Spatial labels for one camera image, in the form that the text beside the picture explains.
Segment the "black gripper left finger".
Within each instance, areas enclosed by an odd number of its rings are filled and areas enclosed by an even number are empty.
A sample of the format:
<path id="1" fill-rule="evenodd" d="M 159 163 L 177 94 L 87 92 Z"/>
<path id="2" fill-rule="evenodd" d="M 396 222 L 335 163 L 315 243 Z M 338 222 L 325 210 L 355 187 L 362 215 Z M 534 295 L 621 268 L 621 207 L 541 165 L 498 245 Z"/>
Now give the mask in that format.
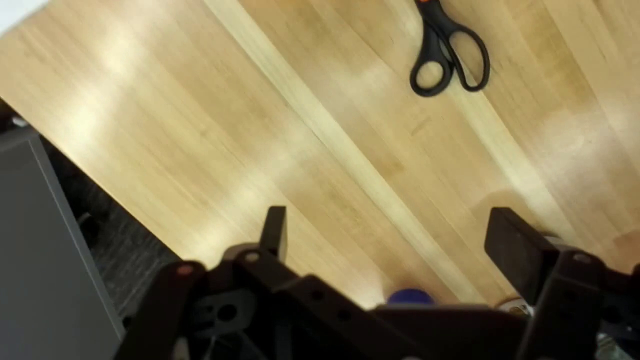
<path id="1" fill-rule="evenodd" d="M 285 207 L 269 206 L 259 231 L 257 247 L 280 260 L 285 243 Z"/>

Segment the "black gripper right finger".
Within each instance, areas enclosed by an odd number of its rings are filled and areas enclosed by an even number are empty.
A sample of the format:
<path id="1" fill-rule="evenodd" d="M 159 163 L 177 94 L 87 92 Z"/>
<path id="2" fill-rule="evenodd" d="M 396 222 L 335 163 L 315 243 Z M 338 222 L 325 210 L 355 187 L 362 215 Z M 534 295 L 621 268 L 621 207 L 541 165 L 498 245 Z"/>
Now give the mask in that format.
<path id="1" fill-rule="evenodd" d="M 483 251 L 527 304 L 552 304 L 561 295 L 556 265 L 561 250 L 511 207 L 492 207 Z"/>

